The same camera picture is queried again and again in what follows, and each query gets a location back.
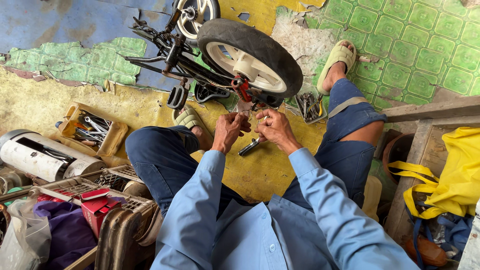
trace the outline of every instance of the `hand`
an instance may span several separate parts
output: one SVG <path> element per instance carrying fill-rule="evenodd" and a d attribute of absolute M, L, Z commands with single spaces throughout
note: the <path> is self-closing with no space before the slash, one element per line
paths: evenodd
<path fill-rule="evenodd" d="M 255 128 L 255 132 L 260 137 L 260 142 L 271 141 L 287 155 L 303 147 L 295 139 L 290 123 L 283 113 L 266 109 L 258 113 L 256 118 L 261 119 L 265 116 L 270 117 L 261 121 Z"/>
<path fill-rule="evenodd" d="M 252 131 L 251 126 L 248 117 L 243 113 L 232 112 L 220 115 L 216 121 L 215 138 L 211 150 L 218 150 L 226 155 L 237 138 L 243 136 L 242 131 Z"/>

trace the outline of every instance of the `sandal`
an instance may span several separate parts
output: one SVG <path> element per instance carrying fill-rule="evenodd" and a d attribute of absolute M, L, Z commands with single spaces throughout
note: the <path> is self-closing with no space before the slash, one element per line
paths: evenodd
<path fill-rule="evenodd" d="M 199 126 L 201 127 L 207 134 L 207 136 L 210 136 L 210 139 L 212 140 L 213 142 L 213 137 L 212 135 L 210 134 L 210 132 L 208 131 L 208 129 L 205 127 L 204 123 L 202 122 L 202 120 L 200 120 L 200 117 L 198 116 L 197 112 L 195 111 L 194 108 L 192 108 L 190 105 L 188 104 L 185 104 L 185 106 L 183 106 L 184 108 L 186 108 L 186 110 L 184 112 L 182 112 L 180 114 L 180 111 L 179 110 L 173 110 L 172 112 L 172 121 L 175 125 L 184 125 L 186 126 L 188 129 L 191 129 L 193 128 L 193 126 Z M 198 152 L 200 154 L 204 154 L 205 151 L 203 150 L 198 150 Z"/>
<path fill-rule="evenodd" d="M 353 48 L 353 52 L 350 51 L 347 47 L 345 46 L 340 46 L 342 42 L 347 42 L 348 45 L 351 45 Z M 320 77 L 318 78 L 318 83 L 317 83 L 317 89 L 318 92 L 324 94 L 325 96 L 330 95 L 330 91 L 325 91 L 323 84 L 324 80 L 327 77 L 328 71 L 330 68 L 333 66 L 338 61 L 342 61 L 347 65 L 347 70 L 345 71 L 345 74 L 347 74 L 350 71 L 350 68 L 353 66 L 353 63 L 355 62 L 355 58 L 357 57 L 357 49 L 355 48 L 355 45 L 353 45 L 353 42 L 350 40 L 343 39 L 335 46 L 333 47 L 330 56 L 328 56 L 327 63 L 325 64 L 324 69 L 322 70 L 322 73 L 320 74 Z"/>

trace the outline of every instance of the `shirt sleeve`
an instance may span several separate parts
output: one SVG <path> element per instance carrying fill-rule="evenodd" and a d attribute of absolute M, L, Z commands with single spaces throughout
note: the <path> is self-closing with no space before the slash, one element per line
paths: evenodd
<path fill-rule="evenodd" d="M 418 269 L 405 251 L 348 198 L 345 184 L 307 148 L 288 157 L 340 269 Z"/>
<path fill-rule="evenodd" d="M 151 269 L 212 269 L 211 255 L 225 155 L 207 151 L 173 197 L 156 239 Z"/>

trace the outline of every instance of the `yellow painted floor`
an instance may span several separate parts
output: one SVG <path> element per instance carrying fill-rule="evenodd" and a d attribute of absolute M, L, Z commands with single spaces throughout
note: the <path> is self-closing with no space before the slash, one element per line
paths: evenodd
<path fill-rule="evenodd" d="M 152 90 L 138 90 L 127 86 L 116 87 L 115 94 L 100 93 L 93 86 L 65 86 L 53 79 L 36 82 L 22 79 L 0 68 L 0 135 L 7 131 L 27 128 L 50 138 L 58 138 L 55 123 L 61 121 L 72 101 L 80 102 L 107 113 L 129 126 L 128 133 L 143 126 L 171 126 L 171 109 L 166 104 L 168 94 Z M 189 102 L 202 118 L 211 133 L 219 115 L 227 113 L 215 102 L 207 102 L 205 108 Z M 297 139 L 314 153 L 325 133 L 325 124 L 306 125 L 301 117 L 286 111 Z M 250 120 L 252 128 L 257 120 Z M 254 132 L 239 138 L 227 154 L 223 183 L 244 198 L 269 200 L 273 193 L 282 195 L 295 174 L 285 154 L 271 143 L 263 143 L 248 156 L 237 153 L 257 137 Z M 194 153 L 196 160 L 202 155 Z M 109 166 L 129 163 L 125 147 L 116 156 L 104 159 Z"/>
<path fill-rule="evenodd" d="M 322 7 L 326 0 L 302 0 L 307 6 Z M 307 9 L 295 0 L 219 0 L 222 18 L 255 26 L 267 35 L 272 34 L 275 25 L 276 7 L 285 6 L 295 12 L 304 12 Z M 250 17 L 245 22 L 238 18 L 241 12 L 248 12 Z"/>

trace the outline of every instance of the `yellow bag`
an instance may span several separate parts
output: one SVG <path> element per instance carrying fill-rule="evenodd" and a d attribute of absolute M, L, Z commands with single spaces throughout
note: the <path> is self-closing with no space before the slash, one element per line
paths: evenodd
<path fill-rule="evenodd" d="M 403 193 L 405 203 L 413 216 L 431 219 L 445 212 L 462 217 L 466 213 L 475 215 L 475 205 L 480 197 L 480 128 L 459 127 L 444 134 L 442 140 L 445 142 L 448 157 L 440 179 L 435 177 L 430 169 L 421 165 L 396 161 L 388 166 L 404 170 L 393 174 L 412 176 L 425 182 Z M 428 175 L 437 182 L 418 173 Z M 413 191 L 432 193 L 425 204 L 433 207 L 419 214 L 413 201 Z"/>

